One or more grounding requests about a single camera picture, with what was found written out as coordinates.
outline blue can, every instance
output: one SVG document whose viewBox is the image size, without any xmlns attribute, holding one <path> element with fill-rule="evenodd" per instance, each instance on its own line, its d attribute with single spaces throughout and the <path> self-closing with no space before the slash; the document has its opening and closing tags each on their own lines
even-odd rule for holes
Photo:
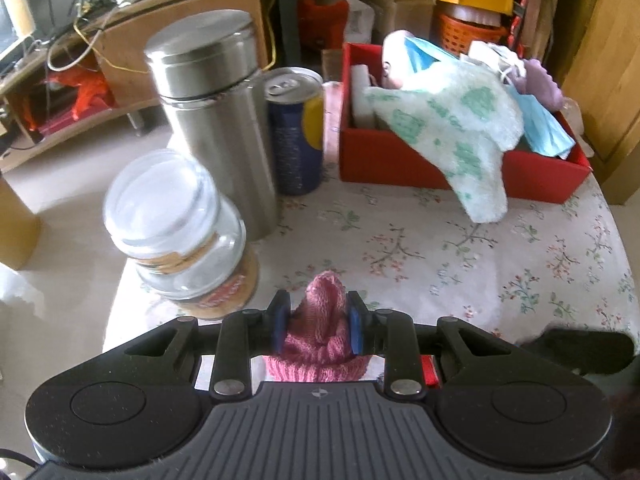
<svg viewBox="0 0 640 480">
<path fill-rule="evenodd" d="M 306 68 L 273 70 L 265 82 L 278 192 L 302 195 L 322 179 L 322 78 Z"/>
</svg>

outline metal screw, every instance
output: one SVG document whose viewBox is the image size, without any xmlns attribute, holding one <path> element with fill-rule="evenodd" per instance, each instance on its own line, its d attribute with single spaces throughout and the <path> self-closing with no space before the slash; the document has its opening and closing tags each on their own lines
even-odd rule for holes
<svg viewBox="0 0 640 480">
<path fill-rule="evenodd" d="M 213 390 L 219 395 L 238 395 L 244 392 L 244 383 L 236 379 L 225 379 L 214 384 Z"/>
<path fill-rule="evenodd" d="M 402 396 L 417 395 L 422 391 L 422 387 L 412 379 L 398 379 L 391 383 L 391 391 Z"/>
</svg>

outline pink knit fabric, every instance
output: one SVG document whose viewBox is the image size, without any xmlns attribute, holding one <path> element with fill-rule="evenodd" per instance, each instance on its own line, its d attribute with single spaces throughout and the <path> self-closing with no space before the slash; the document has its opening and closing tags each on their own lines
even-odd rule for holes
<svg viewBox="0 0 640 480">
<path fill-rule="evenodd" d="M 265 357 L 276 381 L 331 383 L 357 381 L 369 356 L 356 357 L 349 343 L 344 286 L 330 270 L 318 274 L 289 319 L 282 354 Z"/>
</svg>

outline beige floor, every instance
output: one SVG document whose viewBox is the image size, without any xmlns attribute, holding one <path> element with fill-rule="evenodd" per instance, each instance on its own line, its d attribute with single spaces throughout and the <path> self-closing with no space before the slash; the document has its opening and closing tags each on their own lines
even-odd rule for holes
<svg viewBox="0 0 640 480">
<path fill-rule="evenodd" d="M 160 122 L 160 114 L 153 118 Z M 45 298 L 40 317 L 25 313 L 0 352 L 0 447 L 31 456 L 24 405 L 43 380 L 100 353 L 124 257 L 102 225 L 102 199 L 113 177 L 148 150 L 167 144 L 159 124 L 137 137 L 126 118 L 83 134 L 11 171 L 6 178 L 44 220 L 42 238 L 23 275 Z M 613 213 L 640 276 L 640 194 Z"/>
</svg>

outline yellow stool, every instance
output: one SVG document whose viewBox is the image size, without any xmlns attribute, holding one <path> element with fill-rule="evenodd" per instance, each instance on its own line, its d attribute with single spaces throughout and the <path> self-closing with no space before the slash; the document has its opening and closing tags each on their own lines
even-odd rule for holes
<svg viewBox="0 0 640 480">
<path fill-rule="evenodd" d="M 40 237 L 40 219 L 0 174 L 0 262 L 13 270 L 29 259 Z"/>
</svg>

